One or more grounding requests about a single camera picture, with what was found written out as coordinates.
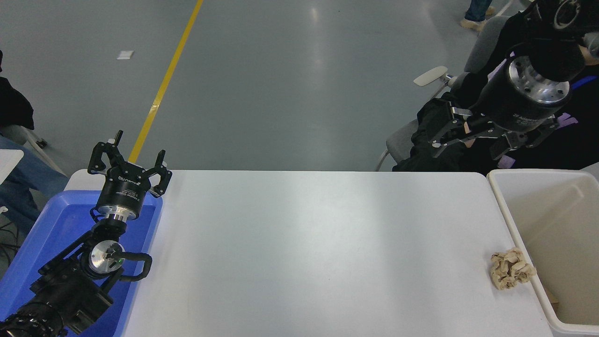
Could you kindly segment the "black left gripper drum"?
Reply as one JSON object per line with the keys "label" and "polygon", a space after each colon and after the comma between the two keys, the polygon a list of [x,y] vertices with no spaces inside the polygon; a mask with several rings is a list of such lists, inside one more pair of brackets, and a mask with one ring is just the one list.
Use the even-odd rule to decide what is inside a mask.
{"label": "black left gripper drum", "polygon": [[122,217],[139,217],[149,188],[148,176],[141,166],[131,163],[113,166],[106,173],[97,211],[105,217],[116,213]]}

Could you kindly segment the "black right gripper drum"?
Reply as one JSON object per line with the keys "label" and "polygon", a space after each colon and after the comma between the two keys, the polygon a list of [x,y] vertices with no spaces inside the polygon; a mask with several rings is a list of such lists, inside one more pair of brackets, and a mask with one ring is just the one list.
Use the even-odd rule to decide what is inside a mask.
{"label": "black right gripper drum", "polygon": [[530,132],[568,100],[567,81],[547,79],[532,65],[503,65],[472,109],[510,132]]}

